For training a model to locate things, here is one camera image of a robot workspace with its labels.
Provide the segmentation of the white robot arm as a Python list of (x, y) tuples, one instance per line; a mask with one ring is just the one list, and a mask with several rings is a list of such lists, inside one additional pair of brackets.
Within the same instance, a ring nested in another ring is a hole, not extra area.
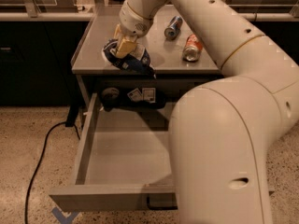
[(299, 66), (221, 0), (126, 0), (117, 54), (172, 3), (223, 77), (186, 92), (169, 120), (180, 224), (272, 224), (268, 148), (299, 120)]

